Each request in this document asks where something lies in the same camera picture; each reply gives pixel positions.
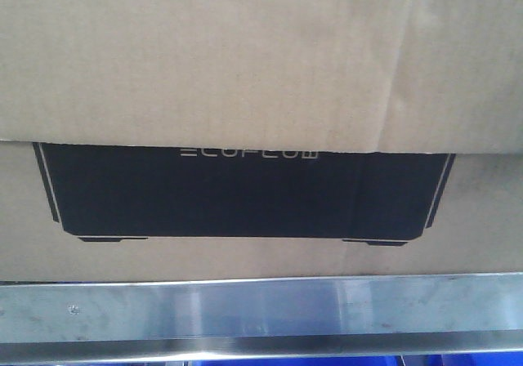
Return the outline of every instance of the cardboard box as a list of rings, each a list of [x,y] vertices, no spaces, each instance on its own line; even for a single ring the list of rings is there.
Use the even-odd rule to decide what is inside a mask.
[[[2,0],[0,138],[523,152],[521,0]]]
[[[86,243],[52,220],[31,144],[0,144],[2,280],[196,280],[523,270],[523,156],[458,155],[432,226],[403,246],[150,237]]]
[[[523,270],[521,0],[0,3],[0,280]],[[33,141],[458,156],[401,247],[84,243],[52,220]]]

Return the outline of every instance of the stainless steel rail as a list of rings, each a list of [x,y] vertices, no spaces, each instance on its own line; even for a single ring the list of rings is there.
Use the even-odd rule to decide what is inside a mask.
[[[523,350],[523,274],[0,286],[0,363]]]

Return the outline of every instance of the screw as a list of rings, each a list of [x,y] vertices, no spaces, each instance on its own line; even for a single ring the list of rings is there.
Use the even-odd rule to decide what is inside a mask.
[[[69,313],[72,315],[77,315],[78,313],[80,313],[80,308],[76,305],[70,305],[67,309],[69,310]]]

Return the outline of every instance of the brown cardboard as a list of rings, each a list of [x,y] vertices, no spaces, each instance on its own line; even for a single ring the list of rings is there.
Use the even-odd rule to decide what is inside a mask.
[[[0,280],[196,280],[523,270],[523,155],[458,155],[436,219],[405,246],[339,239],[84,243],[51,218],[33,148],[0,143]]]
[[[523,152],[521,0],[1,3],[3,140]]]

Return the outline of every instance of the black printed graphic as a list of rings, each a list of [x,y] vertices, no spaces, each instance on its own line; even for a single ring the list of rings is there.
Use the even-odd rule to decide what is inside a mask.
[[[86,241],[294,237],[402,244],[454,156],[34,145],[51,211]]]

